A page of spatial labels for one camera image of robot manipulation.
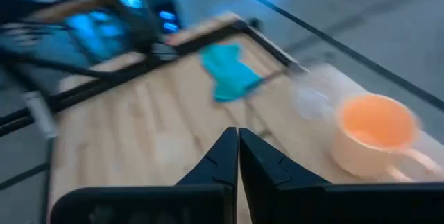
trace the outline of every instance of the cup handle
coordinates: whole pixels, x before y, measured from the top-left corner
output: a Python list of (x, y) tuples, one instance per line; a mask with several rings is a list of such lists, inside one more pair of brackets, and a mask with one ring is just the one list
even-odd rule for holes
[[(437, 175), (440, 178), (444, 179), (444, 172), (442, 168), (435, 163), (434, 160), (432, 160), (430, 157), (428, 157), (426, 154), (421, 153), (418, 150), (409, 148), (404, 151), (401, 151), (400, 154), (405, 155), (407, 157), (410, 157), (411, 159), (417, 161), (421, 165), (423, 165), (428, 173), (433, 173)], [(415, 180), (411, 179), (407, 175), (405, 175), (403, 172), (401, 172), (398, 168), (394, 166), (390, 166), (387, 169), (387, 172), (389, 175), (393, 176), (397, 181), (399, 182), (414, 182)]]

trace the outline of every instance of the wooden board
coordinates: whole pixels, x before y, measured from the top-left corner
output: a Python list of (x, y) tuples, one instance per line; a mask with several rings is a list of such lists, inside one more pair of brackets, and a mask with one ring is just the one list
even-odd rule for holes
[[(208, 26), (235, 19), (229, 15)], [(183, 34), (193, 37), (202, 32)], [(246, 35), (235, 35), (220, 44), (227, 43), (240, 44), (243, 62), (261, 76), (282, 69)], [(97, 69), (113, 70), (138, 58), (124, 55)], [(318, 67), (311, 75), (327, 79), (339, 97), (364, 91), (331, 66)], [(61, 90), (84, 82), (81, 76), (67, 78)], [(258, 133), (270, 131), (272, 135), (266, 138), (270, 144), (332, 182), (369, 182), (347, 174), (330, 159), (328, 145), (333, 135), (329, 125), (299, 117), (291, 95), (295, 85), (289, 77), (281, 75), (255, 92), (250, 99), (255, 112), (251, 124), (246, 120), (244, 101), (215, 103), (213, 86), (214, 81), (200, 65), (199, 53), (193, 53), (61, 112), (51, 172), (51, 204), (81, 187), (173, 185), (228, 126), (249, 127)], [(417, 145), (444, 164), (444, 147), (437, 141), (423, 133)], [(391, 179), (381, 177), (371, 182), (377, 181)], [(238, 222), (250, 223), (240, 176), (238, 194)]]
[(29, 15), (27, 19), (46, 23), (58, 23), (69, 16), (93, 10), (105, 3), (108, 3), (108, 0), (68, 0), (64, 3), (38, 10)]

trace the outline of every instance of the gray floor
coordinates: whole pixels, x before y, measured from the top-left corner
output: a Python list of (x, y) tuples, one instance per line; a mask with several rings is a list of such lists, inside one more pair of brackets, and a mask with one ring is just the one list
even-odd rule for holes
[[(443, 0), (268, 0), (291, 14), (323, 29), (380, 65), (444, 99), (444, 8)], [(415, 98), (397, 85), (362, 67), (311, 33), (256, 0), (179, 0), (186, 25), (197, 24), (231, 10), (242, 17), (258, 17), (264, 34), (295, 59), (329, 56), (344, 73), (372, 92), (406, 103), (420, 116), (424, 129), (444, 141), (444, 114)], [(38, 55), (87, 66), (72, 46), (54, 48), (50, 40)], [(33, 70), (51, 90), (65, 74)], [(0, 113), (23, 106), (18, 88), (3, 76)], [(0, 138), (0, 181), (44, 161), (43, 140), (35, 126)], [(0, 223), (36, 223), (42, 177), (35, 176), (0, 192)]]

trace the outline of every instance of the orange cup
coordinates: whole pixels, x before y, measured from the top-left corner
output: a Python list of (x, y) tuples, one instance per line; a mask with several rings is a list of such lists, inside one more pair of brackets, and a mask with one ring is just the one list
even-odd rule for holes
[(349, 173), (363, 178), (388, 173), (396, 180), (412, 181), (394, 166), (401, 154), (442, 175), (439, 165), (412, 149), (420, 124), (405, 105), (392, 98), (376, 94), (350, 98), (336, 111), (336, 121), (332, 157)]

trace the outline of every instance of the blue cloth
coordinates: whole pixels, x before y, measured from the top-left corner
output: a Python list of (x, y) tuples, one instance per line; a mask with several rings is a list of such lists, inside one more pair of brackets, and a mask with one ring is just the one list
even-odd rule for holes
[(238, 44), (211, 45), (201, 51), (201, 64), (216, 81), (213, 98), (217, 102), (229, 102), (249, 93), (261, 78), (240, 62)]

